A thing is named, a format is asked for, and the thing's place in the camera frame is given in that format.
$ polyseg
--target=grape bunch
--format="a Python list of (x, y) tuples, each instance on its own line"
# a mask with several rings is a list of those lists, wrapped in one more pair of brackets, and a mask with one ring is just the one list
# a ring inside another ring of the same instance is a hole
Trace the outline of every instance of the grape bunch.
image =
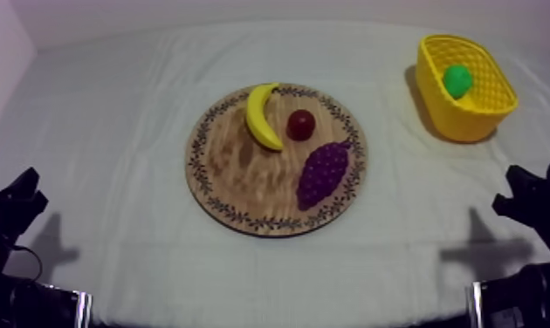
[(314, 150), (306, 160), (296, 191), (300, 210), (307, 210), (332, 194), (348, 167), (350, 143), (330, 142)]

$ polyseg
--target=yellow basket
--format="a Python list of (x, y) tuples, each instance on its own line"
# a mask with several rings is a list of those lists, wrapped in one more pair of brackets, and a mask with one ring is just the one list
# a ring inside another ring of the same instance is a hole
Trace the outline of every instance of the yellow basket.
[[(451, 65), (466, 66), (474, 80), (458, 100), (448, 94), (442, 81)], [(417, 53), (416, 82), (436, 129), (451, 140), (482, 140), (518, 105), (518, 97), (489, 52), (461, 37), (424, 38)]]

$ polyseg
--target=red apple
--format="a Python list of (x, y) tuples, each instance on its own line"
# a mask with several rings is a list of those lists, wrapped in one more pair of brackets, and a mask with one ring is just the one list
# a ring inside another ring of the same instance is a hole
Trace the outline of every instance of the red apple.
[(299, 109), (289, 116), (287, 135), (296, 141), (308, 140), (316, 127), (316, 119), (305, 109)]

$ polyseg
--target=white cloth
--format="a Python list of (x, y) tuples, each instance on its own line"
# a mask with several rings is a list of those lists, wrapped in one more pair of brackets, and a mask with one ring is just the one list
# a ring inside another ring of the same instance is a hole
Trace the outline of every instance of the white cloth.
[[(550, 261), (535, 232), (491, 209), (496, 193), (509, 193), (510, 164), (542, 174), (550, 161), (550, 53), (475, 38), (520, 105), (492, 139), (452, 144), (426, 131), (406, 83), (419, 40), (435, 32), (255, 22), (40, 53), (0, 121), (0, 188), (33, 166), (50, 199), (20, 242), (50, 262), (46, 280), (94, 294), (100, 318), (323, 328), (462, 310), (470, 282)], [(284, 240), (224, 228), (184, 178), (200, 115), (269, 81), (332, 95), (364, 128), (370, 156), (345, 214)]]

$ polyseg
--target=banana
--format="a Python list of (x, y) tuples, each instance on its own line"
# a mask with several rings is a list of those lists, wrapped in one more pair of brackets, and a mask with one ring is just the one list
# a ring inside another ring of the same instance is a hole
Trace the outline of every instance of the banana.
[(283, 142), (267, 123), (263, 110), (271, 91), (278, 86), (279, 83), (259, 85), (252, 89), (246, 101), (246, 124), (257, 141), (272, 150), (283, 149)]

